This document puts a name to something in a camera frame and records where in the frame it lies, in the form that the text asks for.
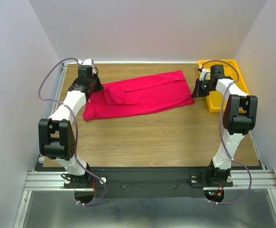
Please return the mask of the aluminium frame rail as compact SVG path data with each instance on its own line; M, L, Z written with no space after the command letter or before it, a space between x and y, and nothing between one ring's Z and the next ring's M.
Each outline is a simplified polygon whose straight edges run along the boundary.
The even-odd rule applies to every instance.
M58 101L58 96L60 95L60 91L61 91L61 86L63 84L63 80L65 78L64 73L61 73L61 78L59 79L59 84L58 84L58 88L57 88L57 94L55 95L55 98L44 98L41 95L41 90L42 87L44 86L46 80L48 79L48 77L50 76L50 74L59 66L62 65L63 67L63 63L65 61L68 60L76 60L75 58L66 58L66 59L62 59L61 61L59 61L45 76L45 78L43 79L43 81L40 84L39 90L38 90L38 97L40 100L42 101L52 101L54 102L53 108L51 113L53 114L56 111L56 108L58 106L58 104L60 103L60 101ZM49 144L50 143L50 137L53 134L53 132L50 132L50 127L51 125L47 126L47 125L42 125L41 128L38 128L39 131L39 152L41 152L41 149L43 149L43 146L45 144ZM34 191L38 191L35 189L26 189L26 185L24 184L24 190L23 190L23 194L20 200L20 205L19 205L19 209L16 215L16 219L15 219L15 223L14 223L14 228L23 228L24 227L24 223L25 223L25 219L27 216L27 212L28 212L28 208L29 208L29 204L31 201L31 196L33 195Z

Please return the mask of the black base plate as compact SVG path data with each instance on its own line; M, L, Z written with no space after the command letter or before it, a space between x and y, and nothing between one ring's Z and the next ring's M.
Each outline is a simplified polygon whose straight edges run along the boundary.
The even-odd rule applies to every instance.
M63 172L59 175L65 189L74 190L77 200L122 199L122 198L170 198L215 197L213 192L221 186L233 184L223 179L211 180L206 167L148 168L118 167L92 168L95 177L86 174L75 176Z

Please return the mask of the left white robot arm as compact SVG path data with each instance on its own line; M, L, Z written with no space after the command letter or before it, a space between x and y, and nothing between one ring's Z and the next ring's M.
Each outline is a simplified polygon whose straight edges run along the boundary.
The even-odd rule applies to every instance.
M66 184L87 187L93 184L89 165L77 155L78 130L73 130L76 115L91 96L103 89L98 70L92 63L78 67L78 77L69 87L64 101L48 118L38 123L40 154L57 161L67 171L62 174Z

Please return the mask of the red t shirt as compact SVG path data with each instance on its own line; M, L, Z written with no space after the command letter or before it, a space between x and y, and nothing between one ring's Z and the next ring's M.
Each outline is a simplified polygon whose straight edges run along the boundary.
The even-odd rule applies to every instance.
M86 121L154 114L193 105L191 91L181 70L104 84L86 103Z

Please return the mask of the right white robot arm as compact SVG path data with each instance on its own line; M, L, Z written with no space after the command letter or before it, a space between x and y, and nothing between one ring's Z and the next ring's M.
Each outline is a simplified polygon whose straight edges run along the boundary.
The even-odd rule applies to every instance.
M231 182L231 165L246 166L234 159L237 148L245 136L256 125L258 98L241 90L232 77L224 72L224 61L206 69L198 67L200 76L196 79L192 98L206 97L212 91L223 96L219 114L219 137L221 144L205 173L209 185Z

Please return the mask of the yellow plastic bin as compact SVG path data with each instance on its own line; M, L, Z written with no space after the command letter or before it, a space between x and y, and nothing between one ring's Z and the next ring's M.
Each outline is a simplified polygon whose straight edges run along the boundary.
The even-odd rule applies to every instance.
M212 65L216 65L216 64L223 65L225 75L232 77L232 79L235 81L237 80L236 85L243 92L249 94L249 90L246 86L245 80L241 75L237 62L234 59L223 59L222 61L227 62L227 64L219 61L213 61L206 64L207 61L208 60L198 61L198 66L200 67L201 65L203 65L204 68L209 70ZM210 92L209 96L206 97L209 111L212 113L220 112L222 99L223 99L223 95L221 93L217 91Z

